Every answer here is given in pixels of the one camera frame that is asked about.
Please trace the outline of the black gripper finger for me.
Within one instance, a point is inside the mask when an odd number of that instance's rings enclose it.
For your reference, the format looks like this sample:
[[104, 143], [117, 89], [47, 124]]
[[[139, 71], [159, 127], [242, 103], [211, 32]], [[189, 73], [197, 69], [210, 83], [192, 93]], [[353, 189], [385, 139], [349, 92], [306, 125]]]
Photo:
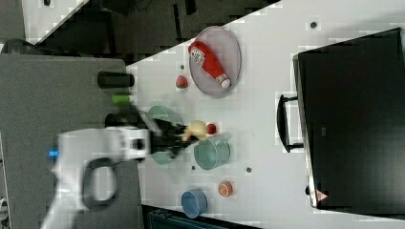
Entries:
[[191, 139], [188, 141], [179, 141], [177, 142], [174, 146], [172, 146], [170, 148], [170, 156], [172, 158], [175, 158], [179, 155], [179, 153], [181, 153], [182, 151], [184, 151], [187, 147], [191, 146], [194, 143], [197, 143], [198, 139]]
[[182, 124], [160, 120], [159, 126], [165, 135], [182, 135], [186, 127]]

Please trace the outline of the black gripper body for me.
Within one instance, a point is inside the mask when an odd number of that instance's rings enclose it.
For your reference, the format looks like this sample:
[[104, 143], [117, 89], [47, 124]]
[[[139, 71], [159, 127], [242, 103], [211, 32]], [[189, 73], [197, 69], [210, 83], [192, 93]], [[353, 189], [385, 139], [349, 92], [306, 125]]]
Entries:
[[151, 132], [151, 154], [168, 153], [170, 155], [170, 148], [176, 144], [178, 138], [176, 135], [165, 135], [160, 129], [160, 120], [153, 119], [158, 129]]

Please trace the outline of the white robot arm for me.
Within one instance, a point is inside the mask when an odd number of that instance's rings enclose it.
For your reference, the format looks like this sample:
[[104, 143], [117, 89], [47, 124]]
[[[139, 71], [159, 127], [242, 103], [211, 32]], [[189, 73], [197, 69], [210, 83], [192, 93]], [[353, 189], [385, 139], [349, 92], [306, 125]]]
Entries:
[[40, 229], [72, 229], [81, 211], [103, 211], [114, 197], [94, 197], [92, 178], [99, 168], [114, 170], [121, 162], [142, 160], [159, 146], [168, 146], [161, 129], [115, 126], [83, 129], [57, 137], [52, 172], [57, 178], [55, 196]]

